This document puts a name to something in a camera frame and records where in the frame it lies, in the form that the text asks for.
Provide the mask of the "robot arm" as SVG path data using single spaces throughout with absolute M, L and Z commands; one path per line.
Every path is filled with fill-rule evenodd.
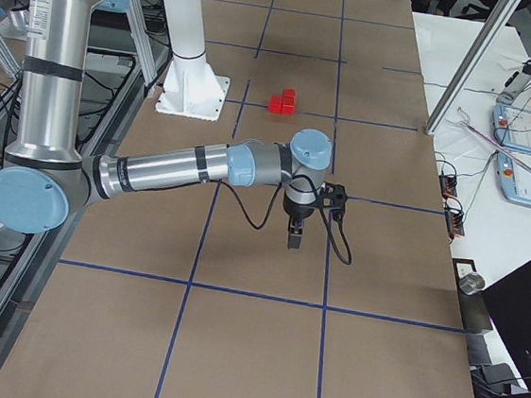
M 134 192 L 221 182 L 275 185 L 287 213 L 287 245 L 300 245 L 305 219 L 322 205 L 333 142 L 315 129 L 288 143 L 247 140 L 123 156 L 114 145 L 77 150 L 77 121 L 92 13 L 107 0 L 30 0 L 17 136 L 0 170 L 0 221 L 41 234 L 82 208 Z

